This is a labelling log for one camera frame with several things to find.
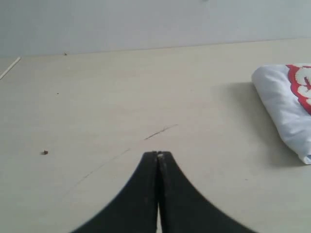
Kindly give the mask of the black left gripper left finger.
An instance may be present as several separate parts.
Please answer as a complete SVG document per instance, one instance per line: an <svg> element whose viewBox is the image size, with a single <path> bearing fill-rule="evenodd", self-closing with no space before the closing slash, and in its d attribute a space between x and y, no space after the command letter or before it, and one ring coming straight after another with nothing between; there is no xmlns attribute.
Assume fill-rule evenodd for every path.
<svg viewBox="0 0 311 233"><path fill-rule="evenodd" d="M158 212L157 152L145 152L122 190L75 233L155 233Z"/></svg>

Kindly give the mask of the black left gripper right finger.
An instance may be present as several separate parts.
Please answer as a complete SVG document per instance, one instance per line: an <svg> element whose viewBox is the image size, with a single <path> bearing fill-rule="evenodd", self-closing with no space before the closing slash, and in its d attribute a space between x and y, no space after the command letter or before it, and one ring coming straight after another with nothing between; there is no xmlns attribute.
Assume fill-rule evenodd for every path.
<svg viewBox="0 0 311 233"><path fill-rule="evenodd" d="M171 152L160 151L157 159L164 233L252 232L208 201L187 179Z"/></svg>

